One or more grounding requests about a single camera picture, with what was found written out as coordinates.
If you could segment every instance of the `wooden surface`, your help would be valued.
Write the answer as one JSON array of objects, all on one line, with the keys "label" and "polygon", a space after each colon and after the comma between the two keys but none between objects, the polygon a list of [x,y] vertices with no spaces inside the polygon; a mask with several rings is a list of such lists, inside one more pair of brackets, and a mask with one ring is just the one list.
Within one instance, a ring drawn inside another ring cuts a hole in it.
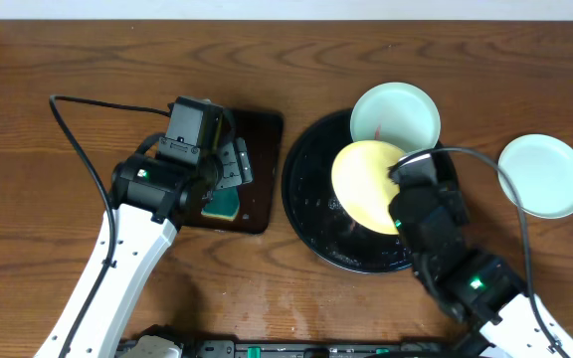
[{"label": "wooden surface", "polygon": [[[496,157],[538,132],[573,147],[573,23],[0,22],[0,357],[42,344],[101,221],[96,188],[50,114],[51,93],[160,108],[189,94],[276,109],[286,118],[282,168],[309,125],[393,81],[434,99],[444,143]],[[107,185],[114,164],[167,125],[62,109]],[[456,164],[469,234],[521,270],[515,211],[495,175],[473,159]],[[263,235],[183,229],[124,336],[155,323],[245,340],[453,340],[463,331],[408,271],[357,274],[318,259],[274,196]],[[573,215],[529,223],[536,289],[573,335]]]}]

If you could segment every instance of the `green sponge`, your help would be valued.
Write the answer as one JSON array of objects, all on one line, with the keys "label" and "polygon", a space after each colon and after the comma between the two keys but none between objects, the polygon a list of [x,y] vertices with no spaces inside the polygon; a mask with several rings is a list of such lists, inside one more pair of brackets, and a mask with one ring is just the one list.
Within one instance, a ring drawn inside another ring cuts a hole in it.
[{"label": "green sponge", "polygon": [[205,205],[202,215],[207,218],[234,221],[240,210],[240,199],[236,187],[218,190],[212,201]]}]

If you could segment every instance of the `green led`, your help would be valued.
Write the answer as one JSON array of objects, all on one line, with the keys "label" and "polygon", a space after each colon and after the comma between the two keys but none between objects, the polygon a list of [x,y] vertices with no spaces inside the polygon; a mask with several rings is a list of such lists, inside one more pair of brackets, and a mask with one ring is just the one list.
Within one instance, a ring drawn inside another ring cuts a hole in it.
[{"label": "green led", "polygon": [[470,287],[473,289],[479,289],[483,287],[483,282],[478,277],[475,277],[472,282],[470,282]]}]

